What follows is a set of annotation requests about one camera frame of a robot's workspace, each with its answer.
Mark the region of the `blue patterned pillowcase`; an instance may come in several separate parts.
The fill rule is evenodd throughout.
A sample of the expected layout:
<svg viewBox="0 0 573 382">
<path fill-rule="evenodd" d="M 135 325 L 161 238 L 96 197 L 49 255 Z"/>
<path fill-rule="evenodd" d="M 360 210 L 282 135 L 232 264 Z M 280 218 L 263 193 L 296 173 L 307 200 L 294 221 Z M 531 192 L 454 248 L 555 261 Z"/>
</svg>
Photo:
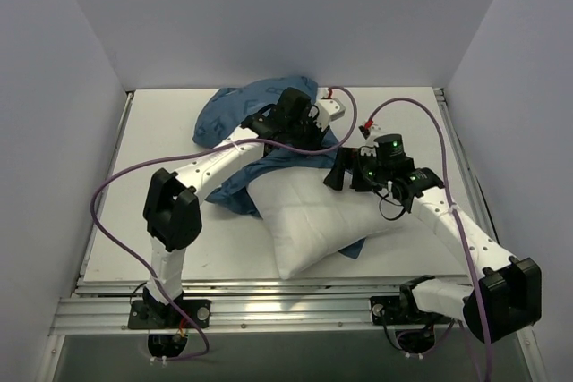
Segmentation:
<svg viewBox="0 0 573 382">
<path fill-rule="evenodd" d="M 286 88 L 296 88 L 311 98 L 316 98 L 318 84 L 304 76 L 271 78 L 252 82 L 241 88 L 220 89 L 199 113 L 192 140 L 197 145 L 211 149 L 226 139 L 248 115 L 278 101 Z M 277 149 L 270 155 L 252 163 L 234 174 L 208 197 L 207 201 L 241 216 L 256 216 L 259 211 L 247 192 L 247 186 L 258 177 L 278 169 L 302 166 L 331 168 L 334 151 L 319 156 L 304 156 Z"/>
</svg>

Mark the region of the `white pillow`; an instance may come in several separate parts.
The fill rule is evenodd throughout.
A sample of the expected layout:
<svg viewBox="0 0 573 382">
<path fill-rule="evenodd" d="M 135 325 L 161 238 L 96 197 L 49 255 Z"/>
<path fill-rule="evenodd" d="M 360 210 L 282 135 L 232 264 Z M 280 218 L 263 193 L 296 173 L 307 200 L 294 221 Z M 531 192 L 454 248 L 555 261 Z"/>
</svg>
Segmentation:
<svg viewBox="0 0 573 382">
<path fill-rule="evenodd" d="M 375 276 L 392 253 L 413 244 L 415 221 L 387 221 L 379 199 L 346 186 L 333 191 L 325 169 L 290 167 L 260 176 L 247 193 L 273 239 L 281 279 Z"/>
</svg>

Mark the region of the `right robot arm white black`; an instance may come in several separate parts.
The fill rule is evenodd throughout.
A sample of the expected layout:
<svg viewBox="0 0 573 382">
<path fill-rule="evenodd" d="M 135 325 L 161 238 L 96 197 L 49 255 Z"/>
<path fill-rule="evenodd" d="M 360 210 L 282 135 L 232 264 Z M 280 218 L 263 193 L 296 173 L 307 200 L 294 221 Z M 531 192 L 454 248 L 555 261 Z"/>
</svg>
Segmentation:
<svg viewBox="0 0 573 382">
<path fill-rule="evenodd" d="M 420 276 L 400 287 L 398 311 L 419 322 L 428 315 L 457 319 L 481 342 L 495 343 L 534 325 L 542 316 L 542 272 L 530 258 L 502 248 L 453 201 L 446 182 L 428 167 L 417 167 L 402 137 L 388 134 L 371 146 L 338 149 L 324 180 L 342 189 L 346 174 L 358 192 L 378 192 L 395 200 L 464 266 L 469 283 L 453 284 Z"/>
</svg>

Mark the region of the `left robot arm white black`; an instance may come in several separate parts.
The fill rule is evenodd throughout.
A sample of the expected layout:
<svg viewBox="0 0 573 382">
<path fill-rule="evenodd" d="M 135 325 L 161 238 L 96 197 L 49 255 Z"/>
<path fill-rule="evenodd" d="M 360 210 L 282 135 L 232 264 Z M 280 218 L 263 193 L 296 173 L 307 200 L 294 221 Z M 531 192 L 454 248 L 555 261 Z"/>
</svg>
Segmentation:
<svg viewBox="0 0 573 382">
<path fill-rule="evenodd" d="M 295 154 L 323 150 L 331 123 L 344 113 L 332 98 L 311 100 L 287 88 L 277 103 L 247 115 L 211 152 L 177 171 L 161 168 L 151 176 L 143 217 L 151 236 L 154 273 L 143 301 L 152 321 L 171 327 L 179 320 L 184 254 L 201 232 L 201 203 L 207 196 L 274 149 Z"/>
</svg>

